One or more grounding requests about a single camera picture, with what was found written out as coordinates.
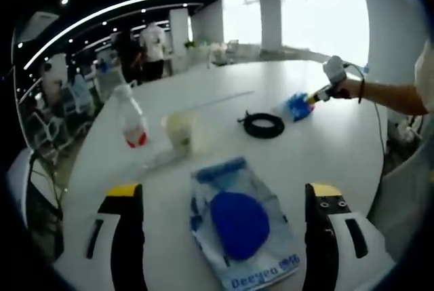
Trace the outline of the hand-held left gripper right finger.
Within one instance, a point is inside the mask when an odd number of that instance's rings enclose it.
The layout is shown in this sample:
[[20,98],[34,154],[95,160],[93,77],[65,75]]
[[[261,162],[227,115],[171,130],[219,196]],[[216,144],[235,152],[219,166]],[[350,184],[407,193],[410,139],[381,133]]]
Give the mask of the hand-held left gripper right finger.
[[395,266],[382,233],[331,185],[305,185],[304,290],[373,290]]

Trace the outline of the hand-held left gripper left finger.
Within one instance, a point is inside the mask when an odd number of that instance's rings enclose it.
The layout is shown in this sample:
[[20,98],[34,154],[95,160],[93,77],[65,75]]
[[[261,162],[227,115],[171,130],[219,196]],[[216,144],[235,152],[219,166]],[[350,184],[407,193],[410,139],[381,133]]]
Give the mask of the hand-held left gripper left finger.
[[55,270],[73,290],[146,290],[143,218],[141,184],[109,189],[87,218],[64,230]]

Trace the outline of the person's right hand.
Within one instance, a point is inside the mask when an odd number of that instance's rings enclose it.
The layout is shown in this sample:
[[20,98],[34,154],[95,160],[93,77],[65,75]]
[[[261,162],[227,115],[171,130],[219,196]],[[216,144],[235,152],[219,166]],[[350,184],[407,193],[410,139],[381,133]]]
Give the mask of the person's right hand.
[[359,90],[361,87],[361,81],[354,79],[342,80],[335,88],[333,97],[352,99],[359,96]]

